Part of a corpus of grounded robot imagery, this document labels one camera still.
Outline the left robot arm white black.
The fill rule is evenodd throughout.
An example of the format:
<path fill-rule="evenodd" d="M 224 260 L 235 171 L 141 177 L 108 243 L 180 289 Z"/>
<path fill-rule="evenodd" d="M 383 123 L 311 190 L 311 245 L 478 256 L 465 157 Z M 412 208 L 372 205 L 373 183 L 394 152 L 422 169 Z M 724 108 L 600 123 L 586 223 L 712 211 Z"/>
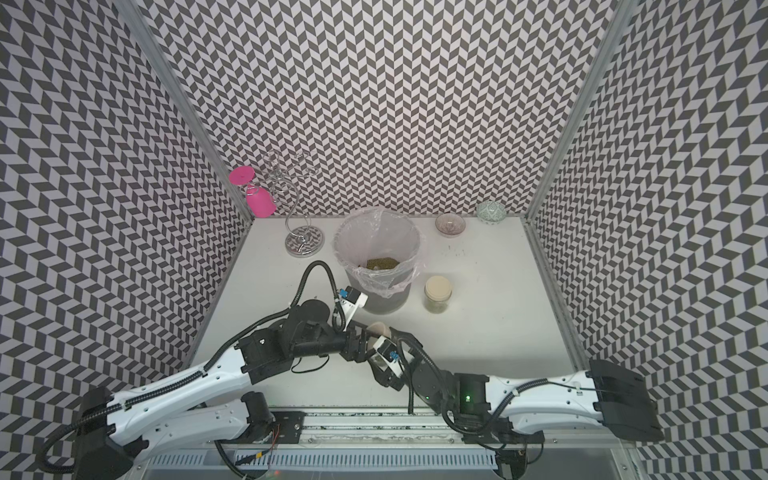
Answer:
<path fill-rule="evenodd" d="M 83 398 L 78 418 L 44 442 L 36 466 L 75 479 L 118 479 L 185 446 L 262 440 L 276 421 L 255 386 L 304 357 L 368 360 L 368 334 L 354 319 L 366 303 L 366 295 L 350 288 L 331 305 L 295 301 L 234 335 L 199 365 L 118 393 L 96 388 Z"/>

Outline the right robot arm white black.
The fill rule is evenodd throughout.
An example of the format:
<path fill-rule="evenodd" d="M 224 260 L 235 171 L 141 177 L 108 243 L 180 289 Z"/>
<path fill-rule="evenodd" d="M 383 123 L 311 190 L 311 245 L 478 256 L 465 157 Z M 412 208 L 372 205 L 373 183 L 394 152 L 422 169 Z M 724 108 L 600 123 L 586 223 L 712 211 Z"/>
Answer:
<path fill-rule="evenodd" d="M 605 428 L 630 442 L 665 435 L 643 376 L 605 360 L 552 378 L 508 379 L 440 369 L 406 336 L 372 334 L 366 356 L 377 381 L 407 388 L 468 442 L 522 443 L 547 430 Z"/>

